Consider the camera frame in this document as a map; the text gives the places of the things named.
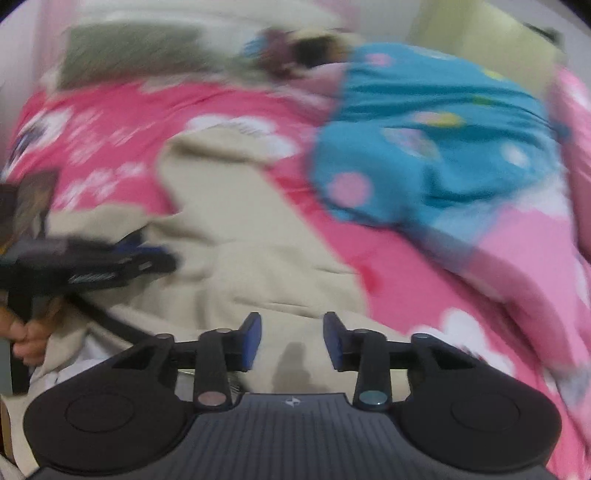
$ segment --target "hand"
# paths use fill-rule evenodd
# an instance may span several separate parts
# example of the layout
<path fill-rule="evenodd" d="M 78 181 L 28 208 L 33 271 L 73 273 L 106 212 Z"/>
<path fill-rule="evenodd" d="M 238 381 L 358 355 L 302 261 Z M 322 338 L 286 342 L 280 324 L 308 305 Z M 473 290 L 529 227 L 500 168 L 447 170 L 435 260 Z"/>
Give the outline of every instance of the hand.
<path fill-rule="evenodd" d="M 63 302 L 50 302 L 42 318 L 23 323 L 6 307 L 0 306 L 0 337 L 14 343 L 14 356 L 21 358 L 25 365 L 36 367 L 45 360 L 47 341 L 61 321 Z"/>

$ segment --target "pink blanket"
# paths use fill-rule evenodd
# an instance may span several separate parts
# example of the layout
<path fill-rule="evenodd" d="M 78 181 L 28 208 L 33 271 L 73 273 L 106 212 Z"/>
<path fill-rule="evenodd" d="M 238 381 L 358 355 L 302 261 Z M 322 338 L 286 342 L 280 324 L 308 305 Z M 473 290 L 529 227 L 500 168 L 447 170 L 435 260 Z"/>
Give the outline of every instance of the pink blanket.
<path fill-rule="evenodd" d="M 357 270 L 374 319 L 402 333 L 430 332 L 543 391 L 563 414 L 563 434 L 549 468 L 563 480 L 591 476 L 582 438 L 553 381 L 501 307 L 431 264 L 399 234 L 340 223 L 323 210 L 306 177 L 306 153 L 318 123 L 289 98 L 210 83 L 153 82 L 100 86 L 51 99 L 38 94 L 23 111 L 6 174 L 17 179 L 60 168 L 55 209 L 127 202 L 151 213 L 171 213 L 154 172 L 160 148 L 184 129 L 219 124 L 267 142 L 278 159 L 269 180 Z"/>

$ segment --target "pillow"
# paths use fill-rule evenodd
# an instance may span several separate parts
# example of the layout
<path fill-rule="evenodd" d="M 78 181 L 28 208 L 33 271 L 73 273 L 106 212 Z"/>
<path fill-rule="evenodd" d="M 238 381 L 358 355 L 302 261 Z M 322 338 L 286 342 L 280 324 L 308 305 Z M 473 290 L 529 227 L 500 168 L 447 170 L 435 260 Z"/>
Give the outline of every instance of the pillow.
<path fill-rule="evenodd" d="M 134 21 L 197 25 L 203 44 L 238 55 L 261 30 L 277 27 L 340 28 L 343 21 L 322 7 L 298 0 L 93 0 L 83 2 L 81 22 Z"/>
<path fill-rule="evenodd" d="M 582 80 L 562 68 L 549 102 L 564 164 L 570 172 L 579 249 L 591 259 L 591 96 Z"/>
<path fill-rule="evenodd" d="M 83 24 L 70 31 L 59 88 L 207 70 L 209 53 L 193 25 Z"/>

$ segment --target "cream blanket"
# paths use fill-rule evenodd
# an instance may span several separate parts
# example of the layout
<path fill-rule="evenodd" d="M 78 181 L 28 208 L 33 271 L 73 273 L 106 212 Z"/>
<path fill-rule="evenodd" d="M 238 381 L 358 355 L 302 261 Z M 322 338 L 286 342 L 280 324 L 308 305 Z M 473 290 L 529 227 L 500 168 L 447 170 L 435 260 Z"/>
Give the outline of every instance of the cream blanket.
<path fill-rule="evenodd" d="M 158 163 L 161 181 L 180 213 L 149 218 L 134 207 L 105 205 L 54 213 L 50 232 L 118 241 L 145 226 L 151 243 L 178 254 L 178 271 L 95 293 L 94 301 L 134 326 L 172 333 L 177 340 L 195 339 L 219 327 L 237 328 L 248 313 L 258 311 L 263 318 L 261 347 L 253 371 L 243 377 L 251 391 L 351 394 L 356 375 L 332 370 L 322 338 L 323 315 L 336 311 L 350 328 L 380 330 L 391 339 L 400 336 L 366 318 L 355 273 L 267 183 L 261 174 L 267 163 L 262 143 L 232 129 L 185 132 L 169 140 Z M 24 438 L 22 415 L 47 388 L 48 374 L 71 364 L 89 330 L 125 347 L 69 311 L 50 339 L 29 394 L 4 399 L 15 459 L 26 475 L 37 465 Z M 404 398 L 405 377 L 394 378 L 394 390 Z"/>

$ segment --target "black strap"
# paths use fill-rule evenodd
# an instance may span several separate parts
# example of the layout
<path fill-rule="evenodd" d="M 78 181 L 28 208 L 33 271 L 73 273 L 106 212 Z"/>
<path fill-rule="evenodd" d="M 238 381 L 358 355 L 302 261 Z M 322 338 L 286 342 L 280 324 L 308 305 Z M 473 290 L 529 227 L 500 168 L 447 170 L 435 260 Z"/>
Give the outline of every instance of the black strap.
<path fill-rule="evenodd" d="M 134 328 L 122 320 L 113 317 L 98 305 L 89 302 L 78 294 L 68 295 L 66 300 L 92 321 L 126 342 L 136 345 L 152 337 L 149 333 Z"/>
<path fill-rule="evenodd" d="M 131 245 L 138 247 L 144 243 L 144 230 L 145 227 L 137 229 L 135 232 L 131 232 L 129 235 L 123 237 L 117 242 L 117 245 Z"/>

